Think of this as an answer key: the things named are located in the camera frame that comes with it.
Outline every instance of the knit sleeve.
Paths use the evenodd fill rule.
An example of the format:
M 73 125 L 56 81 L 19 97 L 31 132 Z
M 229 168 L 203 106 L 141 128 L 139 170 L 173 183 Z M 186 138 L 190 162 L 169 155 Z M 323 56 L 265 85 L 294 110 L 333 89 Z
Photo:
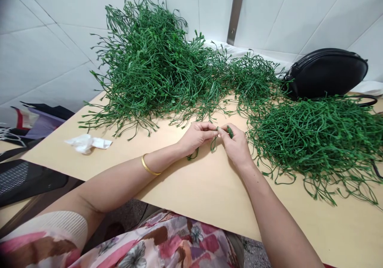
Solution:
M 35 217 L 0 240 L 0 251 L 10 267 L 69 267 L 81 255 L 88 226 L 72 211 Z

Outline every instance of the floral print fabric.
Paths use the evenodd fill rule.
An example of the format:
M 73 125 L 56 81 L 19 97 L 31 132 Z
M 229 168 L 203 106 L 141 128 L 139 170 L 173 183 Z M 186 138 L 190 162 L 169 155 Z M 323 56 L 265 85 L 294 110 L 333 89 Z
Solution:
M 12 267 L 239 267 L 226 234 L 216 227 L 162 211 L 80 257 L 65 232 L 36 231 L 0 244 Z

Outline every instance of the hand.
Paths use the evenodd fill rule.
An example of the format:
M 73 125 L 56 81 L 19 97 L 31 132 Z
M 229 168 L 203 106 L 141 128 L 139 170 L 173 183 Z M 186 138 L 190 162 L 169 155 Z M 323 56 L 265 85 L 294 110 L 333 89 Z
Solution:
M 201 145 L 218 135 L 217 127 L 210 122 L 192 122 L 184 136 L 177 142 L 183 156 L 192 154 Z
M 227 133 L 227 126 L 229 126 L 233 131 L 232 139 Z M 243 167 L 254 165 L 249 146 L 247 145 L 246 135 L 243 131 L 235 125 L 228 123 L 223 127 L 219 127 L 218 132 L 223 140 L 228 157 L 232 160 L 239 171 L 241 171 Z

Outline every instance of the bracelet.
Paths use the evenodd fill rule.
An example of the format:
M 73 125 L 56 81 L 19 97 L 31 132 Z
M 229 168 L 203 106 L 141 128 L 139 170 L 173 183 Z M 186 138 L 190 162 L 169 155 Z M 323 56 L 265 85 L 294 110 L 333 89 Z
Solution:
M 155 175 L 155 176 L 160 175 L 161 172 L 160 172 L 160 173 L 156 173 L 156 172 L 154 172 L 154 171 L 151 171 L 151 170 L 149 169 L 149 167 L 146 166 L 145 161 L 144 161 L 144 156 L 145 156 L 145 155 L 147 155 L 147 154 L 144 154 L 144 155 L 142 156 L 142 158 L 141 158 L 141 162 L 142 162 L 142 165 L 144 166 L 144 168 L 146 169 L 146 171 L 147 171 L 147 172 L 150 172 L 151 174 L 153 174 L 153 175 Z

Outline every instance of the gray floor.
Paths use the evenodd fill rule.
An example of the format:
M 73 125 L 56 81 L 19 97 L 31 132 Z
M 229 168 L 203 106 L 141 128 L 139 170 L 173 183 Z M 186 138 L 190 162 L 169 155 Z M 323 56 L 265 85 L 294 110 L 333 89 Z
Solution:
M 140 222 L 147 208 L 150 209 L 148 204 L 132 199 L 122 207 L 109 213 L 85 246 L 83 253 L 104 241 L 105 231 L 111 223 L 120 222 L 124 226 L 125 231 L 134 228 Z M 241 239 L 245 249 L 245 268 L 271 267 L 261 242 L 242 236 Z

